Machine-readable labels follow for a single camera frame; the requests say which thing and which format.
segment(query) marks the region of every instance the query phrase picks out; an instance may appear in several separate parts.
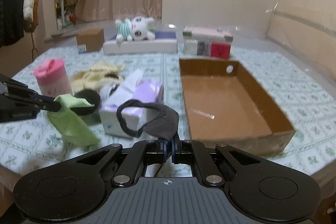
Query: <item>floral pattern sheet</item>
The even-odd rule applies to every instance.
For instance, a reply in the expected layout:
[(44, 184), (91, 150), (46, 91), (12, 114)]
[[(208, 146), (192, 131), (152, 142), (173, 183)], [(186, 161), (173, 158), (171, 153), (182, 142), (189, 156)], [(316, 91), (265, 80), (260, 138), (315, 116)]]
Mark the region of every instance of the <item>floral pattern sheet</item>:
[[(20, 71), (15, 80), (39, 92), (34, 68), (44, 59), (63, 58), (68, 75), (89, 68), (100, 61), (124, 64), (123, 76), (133, 70), (144, 70), (148, 79), (164, 84), (164, 102), (180, 115), (181, 139), (190, 138), (179, 74), (178, 54), (104, 55), (101, 52), (78, 54), (76, 47), (52, 48)], [(310, 76), (279, 53), (258, 52), (238, 47), (231, 49), (232, 59), (239, 60), (269, 92), (287, 114), (297, 130), (285, 150), (269, 159), (313, 175), (336, 159), (336, 102)], [(130, 147), (137, 139), (127, 140), (105, 135), (101, 124), (90, 127), (101, 138), (98, 146), (74, 147), (64, 143), (51, 125), (46, 112), (37, 119), (0, 125), (0, 164), (19, 174), (58, 163), (111, 143)], [(190, 167), (167, 163), (160, 176), (190, 176)]]

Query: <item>red label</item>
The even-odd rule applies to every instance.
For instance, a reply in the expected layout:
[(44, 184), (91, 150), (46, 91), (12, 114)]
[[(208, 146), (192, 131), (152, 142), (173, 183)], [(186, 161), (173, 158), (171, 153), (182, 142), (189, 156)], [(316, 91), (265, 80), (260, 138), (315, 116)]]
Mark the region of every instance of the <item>red label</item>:
[(210, 56), (228, 59), (230, 57), (230, 49), (231, 49), (230, 44), (213, 42), (211, 44)]

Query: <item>yellow cloth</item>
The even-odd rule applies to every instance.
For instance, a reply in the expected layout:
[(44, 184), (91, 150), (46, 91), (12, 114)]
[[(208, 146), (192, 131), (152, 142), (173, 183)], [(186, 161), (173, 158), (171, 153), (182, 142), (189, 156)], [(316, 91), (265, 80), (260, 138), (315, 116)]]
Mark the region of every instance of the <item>yellow cloth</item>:
[(120, 84), (124, 79), (119, 75), (124, 66), (100, 62), (85, 71), (80, 71), (70, 78), (70, 85), (74, 92), (83, 89), (99, 91), (105, 84)]

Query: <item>blue mat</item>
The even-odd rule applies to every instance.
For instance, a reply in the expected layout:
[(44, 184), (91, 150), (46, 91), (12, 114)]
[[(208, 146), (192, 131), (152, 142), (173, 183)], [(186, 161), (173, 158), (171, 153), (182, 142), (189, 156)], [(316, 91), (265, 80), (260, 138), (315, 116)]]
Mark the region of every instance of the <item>blue mat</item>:
[[(113, 37), (110, 38), (110, 40), (115, 40), (117, 37), (117, 35), (114, 35)], [(176, 39), (176, 34), (175, 32), (156, 32), (155, 33), (155, 39), (160, 38), (160, 39), (164, 39), (164, 38), (173, 38)]]

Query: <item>brown coat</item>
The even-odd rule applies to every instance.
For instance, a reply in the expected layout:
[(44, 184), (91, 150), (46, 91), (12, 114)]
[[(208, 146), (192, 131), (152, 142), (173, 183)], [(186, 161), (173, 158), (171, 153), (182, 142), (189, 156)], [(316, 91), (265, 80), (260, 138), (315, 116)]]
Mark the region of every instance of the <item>brown coat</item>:
[(33, 22), (25, 21), (25, 31), (26, 32), (34, 32), (37, 25), (39, 25), (39, 16), (37, 14), (38, 4), (39, 4), (39, 0), (35, 0), (34, 9), (33, 9)]

